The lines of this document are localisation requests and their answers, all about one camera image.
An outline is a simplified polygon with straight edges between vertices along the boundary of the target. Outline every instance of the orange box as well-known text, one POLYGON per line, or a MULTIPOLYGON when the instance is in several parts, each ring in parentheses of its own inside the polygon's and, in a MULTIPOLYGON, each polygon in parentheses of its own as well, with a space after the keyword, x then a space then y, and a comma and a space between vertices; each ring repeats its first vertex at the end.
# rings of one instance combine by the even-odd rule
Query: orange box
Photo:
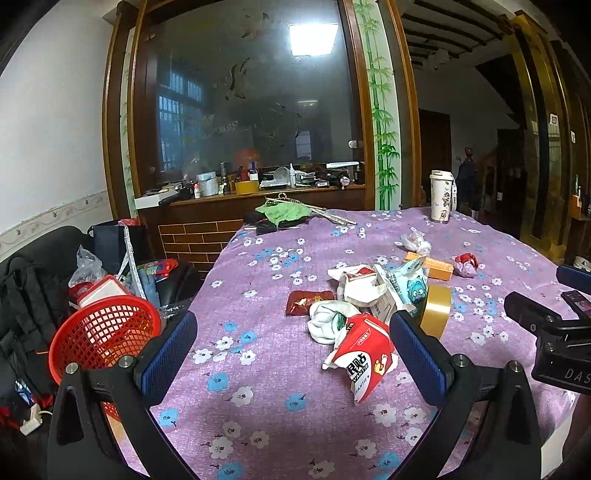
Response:
MULTIPOLYGON (((415 252, 408 252, 406 258, 404 259, 405 262, 410 262, 416 258, 420 258, 419 254, 415 252)), ((427 258, 423 267, 427 267, 429 269, 429 278, 435 278, 436 280, 444 280, 449 281, 452 277, 453 273, 453 265, 449 263, 442 262, 441 260, 435 260, 434 258, 427 258)))

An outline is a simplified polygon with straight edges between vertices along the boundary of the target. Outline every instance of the green cloth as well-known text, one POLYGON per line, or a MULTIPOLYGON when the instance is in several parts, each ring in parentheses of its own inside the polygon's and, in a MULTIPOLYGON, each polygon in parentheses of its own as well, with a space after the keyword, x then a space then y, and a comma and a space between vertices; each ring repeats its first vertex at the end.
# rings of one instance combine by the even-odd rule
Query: green cloth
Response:
POLYGON ((277 205, 261 205, 256 208, 257 212, 264 213, 271 223, 279 226, 279 222, 288 222, 290 220, 299 220, 312 213, 307 206, 301 203, 279 203, 277 205))

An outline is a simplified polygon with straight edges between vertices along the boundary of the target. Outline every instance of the plastic packaging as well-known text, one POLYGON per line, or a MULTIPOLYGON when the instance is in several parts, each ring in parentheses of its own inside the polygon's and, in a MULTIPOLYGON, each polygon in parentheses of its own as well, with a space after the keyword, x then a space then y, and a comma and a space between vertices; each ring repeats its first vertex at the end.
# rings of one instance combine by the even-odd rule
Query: plastic packaging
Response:
POLYGON ((476 276, 478 260, 470 253, 458 255, 453 259, 453 268, 461 277, 472 278, 476 276))
POLYGON ((68 282, 70 288, 79 283, 97 283, 107 275, 107 272, 103 269, 103 262, 100 261, 99 257, 82 248, 82 246, 78 247, 76 264, 78 268, 68 282))
POLYGON ((410 235, 401 235, 400 240, 404 248, 419 255, 428 255, 431 253, 431 244, 425 240, 423 232, 413 232, 410 235))

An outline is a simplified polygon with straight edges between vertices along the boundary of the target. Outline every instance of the table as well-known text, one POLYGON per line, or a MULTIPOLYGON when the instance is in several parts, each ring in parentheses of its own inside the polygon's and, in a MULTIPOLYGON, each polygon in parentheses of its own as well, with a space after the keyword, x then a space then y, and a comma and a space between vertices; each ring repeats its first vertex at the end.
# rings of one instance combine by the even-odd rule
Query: table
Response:
MULTIPOLYGON (((400 265, 400 235, 423 231, 431 256, 466 251, 478 276, 453 276, 450 319, 441 342, 479 365, 518 360, 529 373, 535 337, 507 318, 504 297, 518 291, 573 316, 560 298, 556 267, 531 247, 454 213, 431 223, 428 209, 335 213, 354 228, 313 218, 301 229, 255 237, 241 229, 222 251, 191 310, 199 332, 170 390, 152 413, 201 479, 387 479, 425 431, 435 410, 421 398, 404 364, 366 401, 353 405, 344 369, 322 371, 332 350, 315 343, 308 317, 285 315, 292 290, 336 285, 326 270, 341 265, 400 265)), ((531 381, 542 438, 567 416, 576 396, 531 381)), ((459 465, 478 423, 470 420, 445 471, 459 465)), ((129 445, 123 451, 130 464, 129 445)))

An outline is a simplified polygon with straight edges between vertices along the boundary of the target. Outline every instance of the wooden counter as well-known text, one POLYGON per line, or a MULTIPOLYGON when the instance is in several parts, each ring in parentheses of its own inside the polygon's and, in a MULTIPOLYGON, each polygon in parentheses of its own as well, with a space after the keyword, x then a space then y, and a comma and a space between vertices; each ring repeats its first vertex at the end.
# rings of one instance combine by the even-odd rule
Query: wooden counter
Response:
POLYGON ((182 258, 203 273, 211 270, 222 249, 243 224, 246 212, 265 203, 265 196, 289 198, 318 207, 364 210, 365 186, 262 190, 249 195, 214 195, 174 202, 165 207, 139 210, 148 227, 150 242, 158 258, 182 258))

